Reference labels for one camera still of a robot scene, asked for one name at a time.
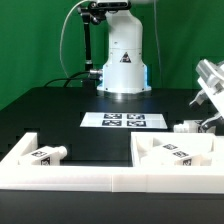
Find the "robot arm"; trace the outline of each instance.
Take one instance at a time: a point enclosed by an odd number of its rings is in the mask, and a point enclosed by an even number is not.
[[[206,132],[212,126],[224,124],[224,64],[221,62],[216,65],[204,59],[198,63],[196,71],[200,75],[198,83],[202,90],[190,106],[195,109],[209,98],[218,110],[214,117],[201,122],[201,132]]]

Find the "cable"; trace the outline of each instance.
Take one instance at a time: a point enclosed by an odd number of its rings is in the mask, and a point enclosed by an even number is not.
[[[64,32],[65,32],[65,28],[68,22],[69,17],[71,16],[71,14],[73,13],[73,11],[82,3],[84,2],[89,2],[89,0],[83,0],[78,2],[75,6],[72,7],[72,9],[70,10],[70,12],[68,13],[68,15],[66,16],[66,19],[64,21],[63,27],[62,27],[62,31],[61,31],[61,39],[60,39],[60,61],[61,61],[61,66],[63,68],[63,71],[65,73],[65,75],[67,76],[67,78],[69,78],[69,75],[67,73],[67,70],[65,68],[64,62],[63,62],[63,57],[62,57],[62,45],[63,45],[63,40],[64,40]]]
[[[68,84],[73,80],[73,78],[79,76],[79,75],[82,75],[82,74],[88,74],[89,72],[85,71],[85,72],[77,72],[75,74],[73,74],[72,76],[70,76],[67,81],[65,82],[64,86],[63,87],[67,87]]]
[[[49,84],[51,84],[52,82],[57,82],[57,81],[71,81],[71,80],[82,80],[83,78],[59,78],[59,79],[53,79],[49,82],[47,82],[44,87],[47,87]]]
[[[154,27],[155,27],[156,45],[157,45],[157,52],[158,52],[160,81],[161,81],[161,87],[163,87],[161,51],[160,51],[160,43],[159,43],[159,36],[158,36],[158,29],[157,29],[157,5],[156,5],[156,1],[157,0],[154,0]]]

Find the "warning label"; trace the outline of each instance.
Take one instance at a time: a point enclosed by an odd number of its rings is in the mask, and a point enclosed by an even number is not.
[[[131,59],[130,59],[130,57],[129,57],[129,55],[128,55],[127,52],[126,52],[126,53],[124,54],[124,56],[121,58],[120,62],[123,62],[123,63],[131,63]]]

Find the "black cable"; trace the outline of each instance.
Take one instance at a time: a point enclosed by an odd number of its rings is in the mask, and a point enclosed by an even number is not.
[[[69,78],[67,78],[67,81],[65,82],[63,87],[67,87],[68,84],[73,80],[73,78],[79,76],[79,75],[83,75],[83,74],[88,74],[89,72],[84,71],[84,72],[77,72],[75,74],[73,74],[72,76],[70,76]]]
[[[56,82],[56,81],[72,81],[72,80],[83,80],[83,78],[59,78],[59,79],[53,79],[49,82],[47,82],[44,87],[47,87],[49,84],[51,84],[52,82]]]

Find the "black and white pattern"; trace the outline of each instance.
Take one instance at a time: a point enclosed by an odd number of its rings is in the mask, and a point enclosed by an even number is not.
[[[144,114],[128,114],[127,119],[145,120],[145,116]]]
[[[183,166],[191,166],[192,159],[186,159],[183,161]]]
[[[128,127],[146,127],[145,121],[127,121]]]
[[[169,149],[169,150],[174,150],[174,149],[178,148],[177,146],[172,145],[172,144],[164,145],[163,147],[166,149]]]
[[[104,119],[122,119],[122,114],[104,114]]]
[[[121,121],[118,120],[103,120],[102,126],[121,126]]]
[[[186,152],[182,152],[182,151],[174,152],[173,155],[178,156],[180,158],[189,156]]]
[[[51,165],[50,157],[47,157],[47,158],[41,160],[41,166],[50,166],[50,165]]]
[[[42,157],[44,155],[46,155],[47,153],[46,152],[41,152],[41,151],[37,151],[37,152],[34,152],[33,154],[31,154],[32,156],[36,156],[36,157]]]

